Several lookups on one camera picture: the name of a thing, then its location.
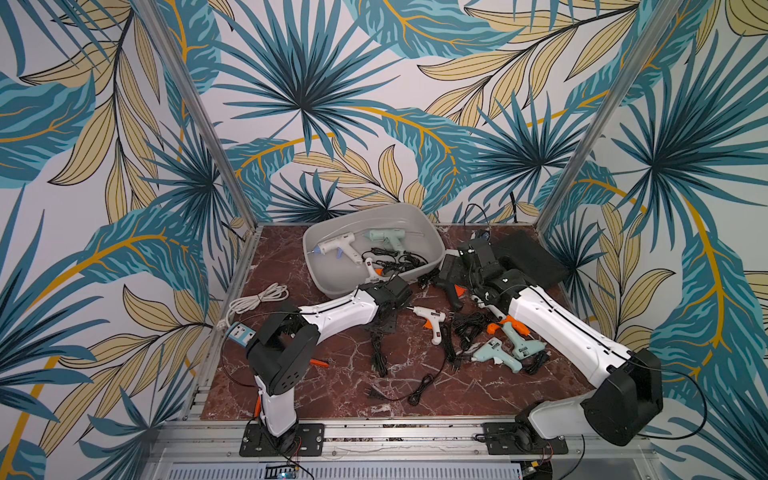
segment coiled white cable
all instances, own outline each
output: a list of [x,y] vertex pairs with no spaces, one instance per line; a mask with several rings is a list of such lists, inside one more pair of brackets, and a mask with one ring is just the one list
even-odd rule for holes
[[227,314],[223,319],[219,320],[216,324],[216,328],[219,330],[226,330],[231,327],[230,320],[237,313],[245,313],[249,310],[253,310],[262,302],[279,302],[288,298],[288,286],[278,285],[277,282],[269,285],[266,290],[258,295],[242,296],[241,298],[232,300],[230,302]]

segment palm leaf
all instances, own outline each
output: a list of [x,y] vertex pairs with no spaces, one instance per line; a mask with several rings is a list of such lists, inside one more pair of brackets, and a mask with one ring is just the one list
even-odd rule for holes
[[[378,101],[359,97],[376,90],[385,83],[361,84],[372,75],[391,65],[381,65],[361,73],[388,45],[371,46],[373,38],[364,41],[348,55],[342,50],[349,44],[357,25],[353,25],[336,38],[341,0],[335,0],[326,18],[325,2],[301,2],[301,25],[293,14],[293,3],[283,2],[283,15],[278,20],[270,3],[264,4],[269,28],[241,0],[236,0],[257,33],[252,36],[244,27],[226,15],[219,14],[243,39],[249,53],[216,41],[214,44],[239,59],[245,70],[231,65],[220,65],[220,70],[245,81],[249,86],[218,84],[216,88],[253,95],[252,101],[230,101],[227,105],[249,108],[235,118],[256,118],[276,114],[289,114],[292,121],[300,114],[306,151],[310,151],[313,135],[319,136],[328,155],[334,151],[329,136],[339,141],[342,153],[346,151],[345,136],[365,145],[351,127],[373,134],[370,127],[359,121],[376,122],[376,117],[360,108],[386,108]],[[314,31],[309,31],[310,5],[316,3]]]

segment yellow leaf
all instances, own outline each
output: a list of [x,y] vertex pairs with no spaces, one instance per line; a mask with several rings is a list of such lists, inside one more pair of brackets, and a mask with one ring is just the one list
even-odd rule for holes
[[611,320],[611,325],[615,323],[616,317],[618,316],[618,312],[616,310],[616,307],[618,305],[618,301],[616,300],[616,289],[614,288],[614,283],[611,281],[610,278],[608,278],[608,274],[605,271],[605,268],[603,268],[603,263],[598,259],[598,288],[600,293],[600,298],[603,300],[603,305],[605,305],[605,311],[608,314],[608,319]]
[[552,65],[560,58],[565,47],[571,42],[574,37],[576,29],[572,28],[568,31],[564,31],[554,39],[550,40],[539,53],[536,55],[536,59],[531,66],[531,73],[528,74],[528,81],[531,83],[531,94],[528,96],[526,105],[531,101],[531,98],[536,98],[538,94],[544,89],[544,85],[547,83],[549,72],[552,70]]
[[400,196],[400,187],[402,186],[402,174],[395,162],[395,145],[388,146],[379,155],[379,175],[382,178],[384,188],[394,198],[398,198]]
[[205,323],[203,309],[194,301],[189,290],[174,290],[174,303],[176,303],[176,311],[179,312],[181,318],[190,323]]
[[435,80],[465,80],[496,71],[518,54],[517,51],[487,51],[456,58],[439,65],[419,65],[419,70]]
[[235,14],[232,12],[232,7],[227,3],[227,0],[208,0],[208,5],[225,14],[227,17],[232,18],[233,20],[235,19]]
[[768,8],[761,0],[728,0],[728,25],[737,35],[751,37],[768,33]]
[[127,58],[120,60],[120,79],[123,81],[123,92],[128,99],[128,103],[136,112],[136,115],[143,121],[155,137],[160,137],[160,127],[157,126],[157,121],[154,119],[154,115],[149,109],[147,102],[141,95],[139,90],[139,84],[136,83],[136,77],[134,76],[134,69],[131,68],[131,64],[127,62]]
[[113,366],[103,369],[91,376],[93,383],[81,383],[72,391],[63,402],[58,404],[55,412],[58,422],[49,421],[45,426],[45,431],[40,439],[40,448],[50,455],[61,440],[72,430],[74,424],[83,416],[85,410],[96,400],[101,390],[117,374],[119,366]]
[[496,118],[503,109],[512,103],[512,98],[520,91],[525,76],[525,67],[528,65],[531,55],[533,55],[533,50],[529,50],[525,55],[516,59],[509,70],[496,82],[491,93],[491,108],[488,115],[490,118]]
[[519,31],[509,43],[525,43],[538,40],[539,38],[546,37],[553,31],[572,25],[574,21],[568,15],[558,13],[554,18],[554,26],[549,28],[551,18],[549,10],[537,10],[533,12],[532,28],[531,12],[487,12],[485,10],[475,10],[474,8],[466,8],[465,10],[473,17],[488,20],[488,24],[494,30]]
[[306,154],[297,154],[293,157],[293,162],[302,165],[311,165],[313,167],[331,168],[339,172],[347,171],[343,163],[336,160],[331,160],[326,154],[318,154],[316,152],[308,152]]
[[621,302],[621,318],[619,323],[624,323],[641,315],[648,308],[659,285],[673,275],[674,272],[672,270],[665,268],[657,268],[643,273],[643,276],[637,279],[637,282],[632,285],[629,293]]
[[644,326],[632,325],[621,332],[618,342],[628,349],[639,352],[650,346],[650,332],[651,330]]
[[359,175],[352,174],[350,172],[325,172],[319,174],[319,177],[329,182],[339,181],[340,184],[367,184],[370,182],[367,178],[360,177]]
[[125,170],[128,172],[128,183],[134,192],[131,198],[131,210],[148,207],[152,200],[157,198],[154,190],[146,180],[142,180],[144,174],[141,173],[141,170],[127,158],[125,159]]
[[144,129],[139,124],[134,114],[128,109],[125,103],[123,94],[118,92],[118,112],[120,113],[120,122],[123,127],[125,137],[128,139],[128,145],[134,152],[139,161],[147,168],[149,174],[153,178],[157,178],[157,165],[153,164],[149,160],[154,160],[154,153],[149,148],[149,140],[147,134],[144,133]]
[[123,182],[123,152],[120,142],[115,145],[114,164],[107,177],[107,186],[104,189],[104,202],[107,204],[107,218],[109,223],[120,220],[128,213],[128,200],[125,197],[125,185]]
[[154,49],[149,41],[147,29],[139,18],[134,19],[134,40],[136,41],[136,52],[139,54],[139,62],[144,74],[147,75],[149,85],[154,91],[157,101],[160,101],[160,82],[157,79],[157,64],[154,62]]
[[720,0],[713,0],[712,5],[707,9],[707,14],[699,24],[699,29],[696,32],[696,53],[707,43],[707,39],[712,32],[712,27],[715,26],[715,20],[717,14],[720,13]]
[[176,330],[154,349],[152,356],[149,357],[149,362],[147,362],[144,371],[141,373],[139,381],[136,382],[136,386],[134,387],[133,392],[131,392],[131,396],[146,389],[152,382],[154,382],[159,372],[162,372],[168,362],[170,362],[174,350],[176,349],[176,345],[179,344],[179,340],[183,334],[184,331],[182,329]]
[[600,235],[600,250],[605,252],[602,259],[605,260],[605,264],[608,265],[608,269],[611,271],[611,275],[619,281],[621,278],[621,271],[619,270],[619,257],[616,254],[616,249],[608,237],[603,233]]
[[530,217],[538,217],[538,208],[534,204],[518,202],[518,210]]
[[624,243],[624,255],[621,259],[622,263],[622,274],[621,274],[621,290],[624,291],[624,288],[627,286],[627,283],[629,282],[629,278],[632,276],[632,273],[634,273],[634,269],[637,268],[637,264],[640,262],[640,234],[633,236],[633,233],[637,231],[637,227],[640,225],[640,222],[643,220],[643,214],[637,215],[637,218],[634,219],[634,222],[629,227],[629,231],[627,232],[627,240]]
[[392,204],[397,201],[389,195],[385,195],[372,188],[340,188],[339,190],[352,198],[363,200],[365,202],[385,202]]
[[130,333],[120,333],[88,348],[96,357],[96,361],[62,356],[58,362],[71,369],[90,369],[118,359],[131,350],[152,343],[156,339],[157,335],[139,336]]
[[592,286],[589,287],[589,299],[592,302],[592,310],[594,315],[598,318],[598,325],[600,326],[600,333],[608,338],[614,337],[614,323],[608,317],[608,313],[605,311],[603,304],[598,302],[597,297],[594,296]]
[[114,136],[112,97],[96,107],[93,117],[80,132],[64,170],[49,181],[54,185],[75,185],[87,180],[101,166]]
[[624,219],[621,218],[621,214],[610,202],[604,204],[602,210],[603,218],[608,227],[608,232],[611,234],[611,240],[613,240],[616,253],[620,253],[621,246],[624,245],[624,235],[621,232],[621,228],[624,226]]
[[197,349],[197,353],[195,353],[194,359],[192,359],[192,363],[190,363],[191,369],[200,365],[200,363],[203,361],[206,354],[208,353],[209,347],[210,347],[210,335],[208,336],[208,338],[203,340],[203,344],[200,345],[199,349]]
[[584,50],[578,56],[576,64],[571,69],[571,73],[565,80],[575,77],[611,50],[616,45],[632,26],[634,18],[637,14],[637,10],[622,15],[619,19],[614,20],[605,28],[600,30],[597,35],[584,46]]
[[368,210],[369,208],[381,207],[386,204],[371,204],[371,205],[353,205],[357,210]]
[[[112,18],[106,16],[101,8],[91,0],[78,0],[78,5],[81,6],[85,13],[85,15],[78,13],[78,17],[80,17],[81,22],[83,22],[89,30],[110,28],[123,23],[131,13],[131,4],[125,0],[99,0],[98,5],[106,10],[109,15],[112,15],[112,18],[117,22],[116,24],[112,21]],[[75,25],[67,15],[62,15],[59,19],[64,25]]]
[[458,120],[458,124],[462,127],[477,127],[480,120],[480,112],[482,109],[482,87],[480,87],[474,95],[472,95],[467,104],[462,108],[462,116]]
[[768,300],[768,272],[744,272],[746,281],[759,300]]
[[111,41],[100,41],[99,45],[106,52],[107,57],[98,50],[96,45],[89,43],[82,48],[85,55],[83,51],[79,51],[74,57],[53,68],[19,78],[33,85],[54,81],[71,88],[82,87],[91,80],[93,75],[96,94],[100,94],[112,79],[114,54],[118,47]]
[[147,356],[148,349],[149,345],[134,353],[134,355],[120,367],[118,374],[114,376],[109,383],[109,387],[107,387],[107,391],[104,392],[104,396],[101,397],[101,401],[94,414],[95,417],[98,417],[99,419],[104,418],[110,410],[117,405],[120,400],[120,388],[127,391],[128,387],[131,386],[131,383],[133,383],[136,375],[139,373],[139,369],[141,369],[141,364],[144,363],[144,358]]
[[150,330],[170,332],[181,326],[164,303],[140,298],[134,295],[126,285],[123,285],[123,305],[133,321]]
[[221,303],[219,300],[208,302],[208,318],[212,323],[216,323],[221,319]]
[[512,202],[504,205],[504,209],[502,209],[501,212],[499,212],[498,215],[496,215],[496,218],[491,220],[491,223],[501,223],[504,220],[507,220],[509,217],[512,216],[514,213],[514,208],[512,206]]
[[353,151],[351,148],[346,149],[346,154],[341,153],[341,145],[339,145],[339,141],[336,139],[336,137],[331,139],[331,144],[333,145],[333,150],[336,152],[336,155],[339,155],[339,158],[343,158],[344,161],[352,168],[360,172],[364,177],[368,178],[372,183],[378,185],[379,182],[376,181],[376,179],[373,177],[373,172],[371,171],[370,165],[368,165],[368,162],[366,162],[366,159],[363,157],[360,157],[355,151]]
[[170,364],[170,370],[168,370],[168,374],[165,376],[165,381],[161,388],[165,388],[165,386],[173,379],[176,371],[181,366],[181,363],[187,358],[187,352],[189,352],[189,349],[192,348],[192,345],[197,341],[197,337],[203,332],[203,327],[201,325],[195,325],[189,326],[185,330],[184,338],[179,342],[179,347],[174,354],[174,361]]
[[452,121],[453,123],[458,125],[458,120],[461,117],[462,117],[462,111],[459,110],[459,111],[456,111],[456,112],[454,112],[454,113],[452,113],[450,115],[447,115],[445,118],[448,118],[450,121]]
[[[598,4],[595,0],[560,0],[563,5],[573,2],[575,8],[589,8],[595,10]],[[640,0],[600,0],[600,10],[618,10],[620,8],[637,5]]]
[[489,78],[490,77],[481,78],[467,87],[456,88],[455,90],[440,95],[437,100],[433,101],[432,104],[427,107],[425,112],[438,115],[439,117],[446,116],[448,112],[453,110],[456,105],[462,103],[462,101],[473,91],[477,90],[478,87],[480,87],[480,90],[482,91],[482,87],[488,82]]
[[411,182],[411,184],[406,187],[406,190],[402,193],[402,201],[421,208],[424,204],[425,193],[426,189],[423,185],[421,185],[421,183],[419,183],[419,179],[416,179]]

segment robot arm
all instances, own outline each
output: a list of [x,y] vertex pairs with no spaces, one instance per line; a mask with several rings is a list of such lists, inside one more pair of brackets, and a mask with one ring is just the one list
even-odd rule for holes
[[281,452],[293,444],[297,425],[293,387],[304,377],[315,346],[351,326],[385,323],[410,296],[408,283],[396,276],[385,283],[363,284],[319,305],[296,308],[285,302],[258,333],[240,327],[243,337],[250,338],[246,356],[259,387],[260,418]]

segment black power cord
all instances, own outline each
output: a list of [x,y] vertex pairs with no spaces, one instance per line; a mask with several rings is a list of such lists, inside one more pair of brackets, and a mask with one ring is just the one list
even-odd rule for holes
[[390,399],[388,396],[381,393],[379,390],[373,388],[373,386],[370,386],[368,388],[368,391],[366,392],[368,394],[368,398],[370,399],[377,399],[377,400],[389,400],[390,402],[399,402],[403,399],[408,399],[408,403],[411,406],[417,406],[419,402],[422,400],[422,394],[425,390],[427,390],[427,387],[430,386],[437,380],[437,378],[440,376],[442,371],[445,369],[446,364],[446,358],[443,357],[442,365],[440,366],[440,370],[436,374],[427,373],[422,378],[422,381],[419,383],[419,386],[416,387],[415,390],[410,392],[408,395],[404,395],[402,397],[396,398],[396,399]]
[[373,348],[371,364],[373,365],[373,368],[376,369],[376,373],[384,378],[389,374],[389,370],[386,367],[386,357],[382,353],[381,333],[371,332],[371,347]]

